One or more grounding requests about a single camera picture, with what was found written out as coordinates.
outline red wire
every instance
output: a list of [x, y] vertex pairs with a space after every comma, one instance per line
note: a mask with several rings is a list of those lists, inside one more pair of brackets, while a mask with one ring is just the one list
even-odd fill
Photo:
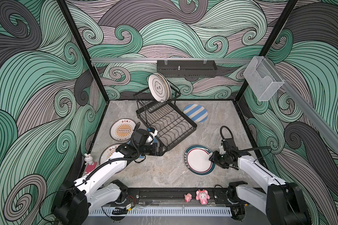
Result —
[[134, 200], [134, 204], [137, 203], [137, 201], [135, 200], [135, 198], [133, 198], [133, 196], [128, 196], [128, 197], [131, 197]]

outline orange sunburst design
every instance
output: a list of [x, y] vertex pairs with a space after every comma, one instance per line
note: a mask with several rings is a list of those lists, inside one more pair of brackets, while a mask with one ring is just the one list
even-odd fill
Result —
[[123, 138], [123, 137], [128, 137], [131, 131], [132, 131], [132, 128], [129, 124], [122, 124], [117, 127], [117, 129], [115, 130], [115, 134], [118, 137]]

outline black metal shelf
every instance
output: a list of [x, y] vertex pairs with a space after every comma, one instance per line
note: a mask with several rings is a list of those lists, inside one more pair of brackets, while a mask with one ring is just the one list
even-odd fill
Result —
[[169, 102], [172, 102], [176, 100], [181, 94], [179, 91], [179, 88], [176, 87], [173, 83], [168, 81], [171, 88], [171, 98], [168, 101], [165, 102], [158, 102], [154, 99], [154, 97], [151, 95], [149, 87], [137, 92], [134, 94], [134, 98], [137, 101], [137, 103], [140, 104], [141, 107], [143, 107], [146, 111], [149, 113], [153, 113], [160, 109], [161, 107], [169, 104]]
[[165, 151], [171, 150], [197, 127], [193, 120], [170, 102], [153, 113], [148, 113], [145, 107], [141, 107], [137, 110], [137, 116], [146, 127], [153, 127], [158, 131], [156, 138], [163, 144]]

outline white rabbit figurine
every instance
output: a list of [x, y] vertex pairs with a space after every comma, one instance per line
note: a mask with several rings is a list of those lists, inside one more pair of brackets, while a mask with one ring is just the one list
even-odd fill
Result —
[[90, 154], [84, 154], [84, 155], [85, 155], [84, 161], [86, 161], [85, 165], [87, 164], [94, 165], [93, 157], [90, 156]]

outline plate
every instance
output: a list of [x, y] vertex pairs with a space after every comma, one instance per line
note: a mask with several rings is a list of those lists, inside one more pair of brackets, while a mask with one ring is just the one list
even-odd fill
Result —
[[185, 106], [183, 113], [195, 123], [203, 123], [208, 119], [208, 111], [201, 105], [190, 104]]
[[184, 153], [184, 163], [190, 172], [205, 176], [211, 173], [215, 164], [209, 161], [209, 157], [212, 155], [207, 147], [195, 144], [190, 146]]
[[127, 141], [130, 139], [136, 123], [132, 119], [120, 119], [110, 128], [110, 137], [116, 141]]
[[170, 87], [168, 80], [160, 73], [154, 73], [154, 74], [157, 74], [165, 82], [165, 84], [166, 84], [165, 87], [166, 87], [167, 93], [168, 93], [168, 95], [167, 95], [167, 101], [168, 101], [171, 98], [171, 87]]
[[118, 144], [113, 144], [111, 146], [109, 146], [107, 149], [105, 149], [102, 153], [102, 155], [100, 155], [100, 159], [99, 159], [99, 164], [104, 163], [106, 160], [108, 160], [108, 158], [113, 155], [113, 153], [115, 152], [115, 150], [117, 149], [117, 147], [119, 145], [121, 145], [122, 143], [118, 143]]
[[149, 76], [148, 84], [151, 95], [157, 100], [158, 102], [165, 102], [167, 100], [167, 90], [166, 84], [160, 78], [160, 76], [156, 74], [152, 74]]

